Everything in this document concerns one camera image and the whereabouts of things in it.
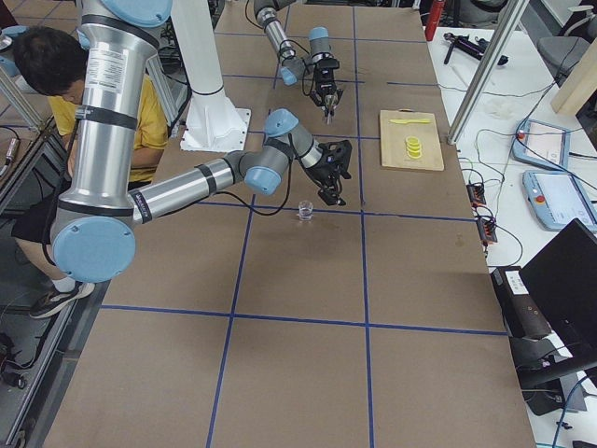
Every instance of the sneaker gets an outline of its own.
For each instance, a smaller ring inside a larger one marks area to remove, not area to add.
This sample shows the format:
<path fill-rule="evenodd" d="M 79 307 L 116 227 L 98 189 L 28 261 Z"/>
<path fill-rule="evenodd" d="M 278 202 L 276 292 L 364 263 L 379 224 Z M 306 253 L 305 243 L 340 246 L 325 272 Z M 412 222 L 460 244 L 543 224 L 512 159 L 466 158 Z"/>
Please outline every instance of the sneaker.
<path fill-rule="evenodd" d="M 55 287 L 42 297 L 29 311 L 29 316 L 33 319 L 45 319 L 51 315 L 59 313 L 71 301 L 83 299 L 93 292 L 94 283 L 76 282 L 75 289 L 69 292 L 60 292 Z"/>

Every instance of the cutting board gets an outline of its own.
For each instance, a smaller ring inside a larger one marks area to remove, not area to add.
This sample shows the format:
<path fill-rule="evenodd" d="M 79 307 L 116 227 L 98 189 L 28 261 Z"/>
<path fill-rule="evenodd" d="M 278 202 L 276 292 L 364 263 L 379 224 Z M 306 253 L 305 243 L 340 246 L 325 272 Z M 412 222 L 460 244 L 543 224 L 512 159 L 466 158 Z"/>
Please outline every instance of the cutting board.
<path fill-rule="evenodd" d="M 429 119 L 429 123 L 394 124 L 390 119 Z M 443 171 L 444 160 L 437 136 L 436 117 L 424 112 L 380 111 L 382 167 L 397 170 Z M 421 158 L 407 152 L 407 137 L 421 141 Z"/>

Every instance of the robotic arm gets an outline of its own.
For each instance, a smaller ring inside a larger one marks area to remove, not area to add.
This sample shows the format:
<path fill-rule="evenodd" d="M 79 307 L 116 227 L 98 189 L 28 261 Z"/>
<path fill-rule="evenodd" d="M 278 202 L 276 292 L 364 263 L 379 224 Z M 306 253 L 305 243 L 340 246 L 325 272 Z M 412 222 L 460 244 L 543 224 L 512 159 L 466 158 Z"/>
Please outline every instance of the robotic arm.
<path fill-rule="evenodd" d="M 268 117 L 265 134 L 259 152 L 230 152 L 187 173 L 130 191 L 124 198 L 130 211 L 122 214 L 126 216 L 115 216 L 113 209 L 98 207 L 93 199 L 69 203 L 73 189 L 68 190 L 61 196 L 52 228 L 57 266 L 79 281 L 109 280 L 132 261 L 135 242 L 131 227 L 180 210 L 241 181 L 255 192 L 271 195 L 294 159 L 319 187 L 319 196 L 326 204 L 346 204 L 340 197 L 340 178 L 351 178 L 348 165 L 352 147 L 348 140 L 320 144 L 286 109 L 278 109 Z"/>
<path fill-rule="evenodd" d="M 329 124 L 343 93 L 334 79 L 334 70 L 340 68 L 340 63 L 331 52 L 327 29 L 323 27 L 313 28 L 309 32 L 310 54 L 297 56 L 292 41 L 286 36 L 276 16 L 276 11 L 295 1 L 255 0 L 255 18 L 276 51 L 284 84 L 290 86 L 311 75 L 312 88 L 309 96 L 315 105 L 324 110 L 324 119 Z"/>
<path fill-rule="evenodd" d="M 76 168 L 71 188 L 59 198 L 50 232 L 56 265 L 76 280 L 103 282 L 124 271 L 134 256 L 135 225 L 241 181 L 261 194 L 272 194 L 294 159 L 327 204 L 345 204 L 340 178 L 350 178 L 350 143 L 320 144 L 285 109 L 268 117 L 261 151 L 233 151 L 127 192 L 146 62 L 157 53 L 155 35 L 169 12 L 169 0 L 143 10 L 119 0 L 84 4 L 81 28 L 90 40 L 90 55 L 76 112 Z"/>

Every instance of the white table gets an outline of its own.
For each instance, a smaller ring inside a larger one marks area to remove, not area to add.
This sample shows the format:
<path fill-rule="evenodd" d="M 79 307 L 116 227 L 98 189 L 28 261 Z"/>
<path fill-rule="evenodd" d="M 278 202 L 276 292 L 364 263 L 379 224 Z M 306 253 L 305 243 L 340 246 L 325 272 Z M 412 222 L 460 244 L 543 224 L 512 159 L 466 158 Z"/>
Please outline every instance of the white table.
<path fill-rule="evenodd" d="M 433 42 L 429 43 L 437 82 L 442 87 L 446 113 L 449 121 L 452 122 L 465 97 L 464 90 L 468 87 L 479 63 L 471 56 L 455 49 L 450 62 L 444 64 L 450 43 L 444 39 L 443 35 L 448 32 L 455 35 L 470 35 L 471 40 L 474 40 L 475 37 L 490 40 L 493 31 L 437 28 Z M 508 56 L 509 61 L 493 70 L 490 81 L 485 87 L 486 92 L 523 95 L 531 91 L 539 91 L 552 83 L 553 79 L 528 35 L 523 32 L 515 32 L 510 37 L 504 54 Z M 549 103 L 557 91 L 557 86 L 550 89 L 531 118 L 571 130 L 581 128 L 575 117 L 558 115 L 551 109 Z M 501 193 L 499 193 L 498 182 L 491 181 L 487 182 L 485 195 L 488 207 L 494 214 L 497 212 L 497 224 L 517 236 L 521 241 L 523 251 L 521 253 L 519 243 L 512 236 L 498 229 L 498 243 L 490 245 L 488 249 L 487 263 L 489 266 L 507 265 L 515 261 L 516 264 L 524 266 L 556 235 L 554 231 L 546 231 L 537 220 L 523 190 L 522 173 L 538 168 L 508 159 L 511 136 L 490 132 L 479 133 L 481 129 L 491 129 L 499 133 L 513 134 L 521 121 L 536 105 L 541 94 L 540 91 L 523 97 L 481 95 L 471 120 L 466 124 L 465 131 L 457 142 L 463 169 L 472 168 L 478 171 L 485 181 L 499 177 L 499 174 L 490 167 L 503 173 L 505 177 Z M 479 152 L 475 145 L 478 135 Z M 580 154 L 597 155 L 583 131 L 571 133 L 571 150 Z M 568 169 L 597 186 L 597 161 L 570 158 Z M 476 173 L 463 171 L 463 174 L 466 180 L 469 176 L 472 182 L 480 180 Z M 595 189 L 584 187 L 592 200 L 597 199 Z M 554 338 L 554 344 L 561 346 L 557 337 Z M 591 393 L 595 393 L 595 387 L 592 384 L 585 382 L 583 385 Z M 559 446 L 571 447 L 573 440 L 597 443 L 597 399 L 587 398 L 586 402 L 589 409 L 587 412 L 566 415 L 564 421 L 573 428 L 560 431 Z M 529 418 L 537 442 L 551 445 L 556 430 L 555 423 L 559 420 L 560 415 L 560 411 L 554 411 L 538 417 L 529 410 Z"/>

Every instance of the monitor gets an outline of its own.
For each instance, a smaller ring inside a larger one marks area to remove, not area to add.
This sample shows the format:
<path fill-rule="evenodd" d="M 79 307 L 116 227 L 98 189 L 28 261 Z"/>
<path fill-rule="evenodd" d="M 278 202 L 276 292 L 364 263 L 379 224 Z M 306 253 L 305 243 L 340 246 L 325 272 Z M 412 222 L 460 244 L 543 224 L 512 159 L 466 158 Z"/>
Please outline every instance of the monitor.
<path fill-rule="evenodd" d="M 548 367 L 519 371 L 522 388 L 578 371 L 597 378 L 597 237 L 575 218 L 520 275 L 537 308 L 573 355 L 555 359 Z"/>

